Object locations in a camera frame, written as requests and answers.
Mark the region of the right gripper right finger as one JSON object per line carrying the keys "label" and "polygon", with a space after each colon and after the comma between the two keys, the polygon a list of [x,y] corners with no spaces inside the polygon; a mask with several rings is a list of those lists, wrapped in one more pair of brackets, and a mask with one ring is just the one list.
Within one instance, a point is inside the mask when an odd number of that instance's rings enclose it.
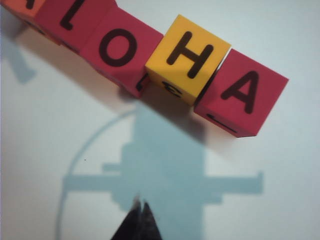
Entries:
{"label": "right gripper right finger", "polygon": [[141,214],[141,239],[142,240],[162,240],[152,210],[147,202],[144,202]]}

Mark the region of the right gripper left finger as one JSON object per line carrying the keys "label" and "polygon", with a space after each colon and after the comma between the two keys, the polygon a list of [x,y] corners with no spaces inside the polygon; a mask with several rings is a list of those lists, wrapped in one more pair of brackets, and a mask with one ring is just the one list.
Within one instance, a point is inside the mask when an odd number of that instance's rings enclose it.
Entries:
{"label": "right gripper left finger", "polygon": [[111,240],[137,240],[139,238],[139,228],[141,224],[142,206],[140,198],[133,199],[131,208]]}

